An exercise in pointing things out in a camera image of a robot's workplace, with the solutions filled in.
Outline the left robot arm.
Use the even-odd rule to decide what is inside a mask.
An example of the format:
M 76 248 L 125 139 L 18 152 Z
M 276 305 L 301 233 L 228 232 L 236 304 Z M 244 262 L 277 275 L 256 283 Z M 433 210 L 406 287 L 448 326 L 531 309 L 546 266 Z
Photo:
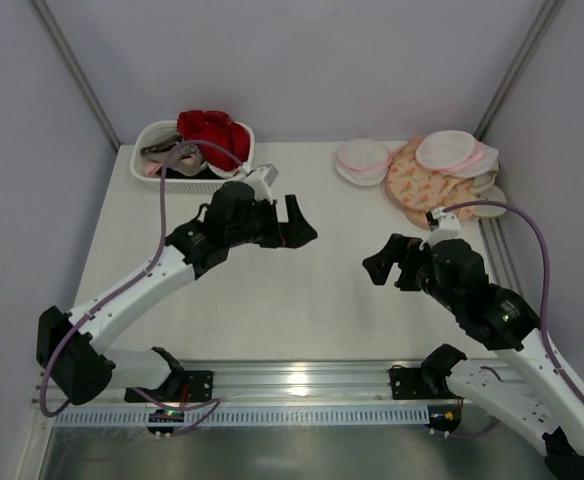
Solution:
M 68 311 L 44 311 L 36 347 L 44 371 L 40 393 L 55 384 L 67 404 L 78 406 L 115 386 L 132 401 L 178 401 L 188 375 L 173 355 L 160 347 L 114 350 L 113 342 L 155 305 L 225 262 L 231 249 L 298 249 L 316 240 L 295 196 L 286 196 L 285 207 L 287 219 L 280 221 L 275 201 L 254 186 L 229 182 L 193 219 L 163 231 L 154 256 L 126 279 Z

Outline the red bra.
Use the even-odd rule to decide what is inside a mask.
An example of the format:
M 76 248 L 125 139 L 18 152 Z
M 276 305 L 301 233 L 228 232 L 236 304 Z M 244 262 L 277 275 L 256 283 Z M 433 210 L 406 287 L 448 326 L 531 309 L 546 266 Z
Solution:
M 225 172 L 235 170 L 248 160 L 251 146 L 247 130 L 227 113 L 216 110 L 189 110 L 177 118 L 177 130 L 185 140 L 203 140 L 232 153 L 236 163 L 226 154 L 207 145 L 199 145 L 203 157 L 211 165 Z

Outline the white pink mesh laundry bag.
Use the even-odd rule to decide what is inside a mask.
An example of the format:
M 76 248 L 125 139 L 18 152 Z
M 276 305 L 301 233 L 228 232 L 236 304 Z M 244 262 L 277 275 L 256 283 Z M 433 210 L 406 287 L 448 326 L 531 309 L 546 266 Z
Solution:
M 386 177 L 391 152 L 383 143 L 372 139 L 353 139 L 341 144 L 335 152 L 337 173 L 348 182 L 372 187 Z

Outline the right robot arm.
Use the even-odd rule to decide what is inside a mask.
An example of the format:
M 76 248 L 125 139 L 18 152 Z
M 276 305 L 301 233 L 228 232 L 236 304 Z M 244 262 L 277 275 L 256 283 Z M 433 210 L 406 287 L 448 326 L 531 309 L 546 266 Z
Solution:
M 515 292 L 489 280 L 482 257 L 461 239 L 433 246 L 394 234 L 380 252 L 362 262 L 375 285 L 393 267 L 403 292 L 422 292 L 450 312 L 461 329 L 495 353 L 533 391 L 528 398 L 492 377 L 477 362 L 444 344 L 421 364 L 434 393 L 470 400 L 523 437 L 558 479 L 584 479 L 584 405 L 551 361 L 541 322 Z

